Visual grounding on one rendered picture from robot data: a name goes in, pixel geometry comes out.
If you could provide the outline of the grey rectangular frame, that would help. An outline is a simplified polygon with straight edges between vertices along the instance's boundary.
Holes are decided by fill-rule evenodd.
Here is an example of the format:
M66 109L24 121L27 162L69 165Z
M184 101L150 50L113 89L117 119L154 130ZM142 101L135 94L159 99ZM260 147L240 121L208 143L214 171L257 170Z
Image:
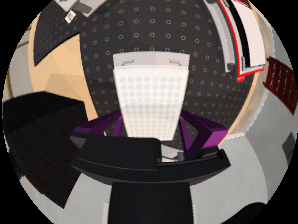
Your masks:
M114 67L126 65L174 65L189 67L189 54L141 51L113 55Z

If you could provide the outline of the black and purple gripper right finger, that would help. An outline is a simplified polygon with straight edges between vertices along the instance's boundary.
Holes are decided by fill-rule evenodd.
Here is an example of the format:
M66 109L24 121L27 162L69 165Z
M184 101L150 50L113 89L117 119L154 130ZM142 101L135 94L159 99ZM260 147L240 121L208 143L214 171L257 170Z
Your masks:
M184 119L198 131L198 135L194 141L186 127ZM218 146L228 133L224 125L190 113L182 108L178 124L185 160L194 159L204 148Z

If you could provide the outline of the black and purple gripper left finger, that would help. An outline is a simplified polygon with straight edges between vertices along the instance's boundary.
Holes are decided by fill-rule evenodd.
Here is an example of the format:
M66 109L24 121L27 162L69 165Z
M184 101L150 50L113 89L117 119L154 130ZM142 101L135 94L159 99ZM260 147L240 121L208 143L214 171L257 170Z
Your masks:
M118 119L118 120L117 120ZM123 128L123 117L121 109L115 110L109 114L87 121L77 125L74 131L88 132L89 134L104 135L104 130L117 120L114 131L111 136L121 136Z

